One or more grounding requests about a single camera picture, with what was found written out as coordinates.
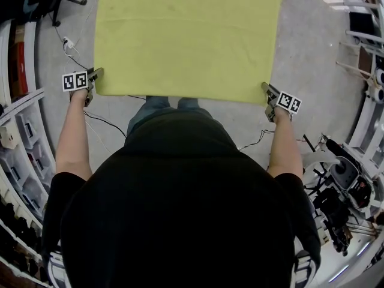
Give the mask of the person's right forearm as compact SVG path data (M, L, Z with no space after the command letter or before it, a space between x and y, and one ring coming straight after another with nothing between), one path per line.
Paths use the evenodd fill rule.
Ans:
M271 145L268 173L279 176L284 173L303 176L302 157L293 131L288 111L276 107L274 109L275 131Z

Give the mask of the person's black shirt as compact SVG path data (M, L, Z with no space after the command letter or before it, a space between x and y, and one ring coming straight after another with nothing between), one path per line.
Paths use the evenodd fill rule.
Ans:
M272 176L192 110L140 122L87 180L56 174L41 255L71 288L290 288L299 259L320 267L301 179Z

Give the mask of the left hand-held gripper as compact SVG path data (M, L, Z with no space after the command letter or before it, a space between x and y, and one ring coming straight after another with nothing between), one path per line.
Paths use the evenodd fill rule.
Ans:
M86 71L68 73L62 76L62 90L68 92L70 100L73 94L79 90L86 90L85 107L88 107L93 99L92 90L94 83L98 79L98 74L103 74L104 68L90 68Z

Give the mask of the white side table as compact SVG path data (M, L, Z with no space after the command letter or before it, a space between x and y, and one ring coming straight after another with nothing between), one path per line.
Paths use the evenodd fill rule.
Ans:
M371 18L375 17L378 22L380 35L356 32L346 30L346 35L358 38L358 44L339 42L339 45L348 47L357 57L356 65L349 65L341 61L335 63L343 67L346 71L353 73L355 76L362 78L369 85L377 85L376 83L376 58L379 56L384 59L384 6L380 3L372 4L367 2L338 2L333 3L333 7L361 7L369 9Z

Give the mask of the red cardboard box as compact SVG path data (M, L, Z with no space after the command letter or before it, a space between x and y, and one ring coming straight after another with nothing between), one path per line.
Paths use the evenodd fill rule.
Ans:
M8 78L12 101L28 93L24 48L24 42L18 42L8 50Z

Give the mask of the long white shelf rack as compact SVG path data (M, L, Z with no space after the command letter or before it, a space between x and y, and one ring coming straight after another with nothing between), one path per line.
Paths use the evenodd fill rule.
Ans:
M384 170L384 103L365 96L347 146L366 168Z

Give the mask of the white shelving unit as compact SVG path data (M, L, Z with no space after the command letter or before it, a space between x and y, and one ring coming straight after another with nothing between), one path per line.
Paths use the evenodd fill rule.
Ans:
M41 238L45 206L55 171L40 110L43 88L35 76L36 23L18 25L13 20L0 24L0 200L12 203L16 216L24 217ZM8 50L24 42L28 93L12 101L8 78ZM35 281L0 257L0 286L50 287Z

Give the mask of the person's blue jeans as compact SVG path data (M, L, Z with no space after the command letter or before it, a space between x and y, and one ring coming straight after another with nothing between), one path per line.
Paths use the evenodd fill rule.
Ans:
M160 96L146 96L145 103L141 106L138 112L130 119L128 128L127 128L127 136L134 130L135 126L137 126L140 122L142 122L145 118L162 113L169 113L174 110L181 109L200 109L198 99L196 98L181 98L178 101L177 108L172 108L169 103L168 97L160 97Z

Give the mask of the green tablecloth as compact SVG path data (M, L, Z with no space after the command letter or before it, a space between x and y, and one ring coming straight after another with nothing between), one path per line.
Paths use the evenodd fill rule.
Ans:
M282 0L99 0L94 65L104 96L266 104Z

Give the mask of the person's left forearm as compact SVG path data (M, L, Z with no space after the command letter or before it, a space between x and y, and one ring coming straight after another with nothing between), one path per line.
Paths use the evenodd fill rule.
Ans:
M92 175L84 115L87 94L86 89L73 92L56 149L56 173L72 173L85 181Z

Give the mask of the grey domed device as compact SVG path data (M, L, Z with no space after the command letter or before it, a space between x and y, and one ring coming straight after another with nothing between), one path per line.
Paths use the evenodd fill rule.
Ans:
M338 156L336 160L338 163L332 164L329 171L335 183L342 190L348 190L356 182L359 170L345 157Z

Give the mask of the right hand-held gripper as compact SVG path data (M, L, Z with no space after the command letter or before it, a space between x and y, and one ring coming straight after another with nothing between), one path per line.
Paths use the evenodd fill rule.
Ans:
M272 85L263 82L262 89L267 95L267 107L265 114L269 122L274 121L275 108L280 107L290 115L296 115L301 107L302 101L286 92L278 92Z

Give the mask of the row of black caps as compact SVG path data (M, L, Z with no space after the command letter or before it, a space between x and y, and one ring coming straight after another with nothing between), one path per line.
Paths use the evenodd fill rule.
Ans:
M0 257L35 281L46 281L37 230L15 214L12 203L0 200Z

